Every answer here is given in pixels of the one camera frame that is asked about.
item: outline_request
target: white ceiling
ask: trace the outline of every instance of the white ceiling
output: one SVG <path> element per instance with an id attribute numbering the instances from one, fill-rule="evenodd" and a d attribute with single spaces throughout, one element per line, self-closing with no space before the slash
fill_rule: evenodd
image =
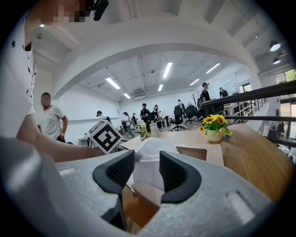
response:
<path id="1" fill-rule="evenodd" d="M 173 62 L 173 65 L 167 77 L 163 78 L 168 62 Z M 218 62 L 220 65 L 206 74 Z M 143 93 L 157 94 L 160 84 L 164 84 L 162 93 L 189 89 L 190 84 L 197 78 L 206 81 L 231 62 L 225 58 L 199 52 L 153 53 L 110 65 L 82 80 L 79 84 L 115 100 L 122 100 L 125 99 L 123 93 L 129 96 Z M 105 80 L 106 77 L 111 77 L 120 89 L 116 90 Z"/>
<path id="2" fill-rule="evenodd" d="M 91 16 L 81 23 L 64 23 L 58 27 L 37 29 L 34 32 L 35 35 L 41 33 L 43 38 L 33 40 L 36 64 L 41 69 L 55 71 L 63 58 L 79 47 L 81 42 L 87 40 L 90 34 L 103 34 L 104 29 L 113 24 L 156 16 L 195 19 L 227 31 L 252 54 L 260 72 L 292 62 L 290 57 L 285 57 L 282 58 L 281 63 L 272 64 L 273 58 L 278 56 L 279 52 L 288 51 L 286 42 L 268 16 L 250 0 L 109 0 L 109 6 L 98 22 Z M 270 52 L 271 40 L 279 41 L 283 45 L 281 49 Z M 121 87 L 120 92 L 114 91 L 114 88 L 107 83 L 100 89 L 96 87 L 95 90 L 118 100 L 122 99 L 123 91 L 130 95 L 139 94 L 142 91 L 152 93 L 161 83 L 164 68 L 170 61 L 174 64 L 168 77 L 169 81 L 164 82 L 164 92 L 178 88 L 185 89 L 198 77 L 208 79 L 211 74 L 205 75 L 205 72 L 215 62 L 221 63 L 219 68 L 230 63 L 223 58 L 196 52 L 139 55 L 110 65 L 80 84 L 93 88 L 104 83 L 106 76 L 110 76 Z"/>

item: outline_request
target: railing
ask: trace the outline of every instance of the railing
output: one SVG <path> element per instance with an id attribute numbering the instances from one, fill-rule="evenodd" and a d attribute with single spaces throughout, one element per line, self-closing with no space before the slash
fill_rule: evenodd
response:
<path id="1" fill-rule="evenodd" d="M 229 124 L 260 120 L 263 121 L 264 127 L 265 121 L 277 121 L 279 122 L 277 127 L 269 131 L 266 137 L 273 143 L 296 147 L 295 138 L 290 138 L 291 124 L 296 122 L 295 117 L 254 116 L 265 105 L 267 102 L 266 98 L 294 93 L 296 93 L 296 81 L 290 81 L 201 103 L 202 114 L 203 116 L 208 116 L 209 113 L 224 113 Z"/>

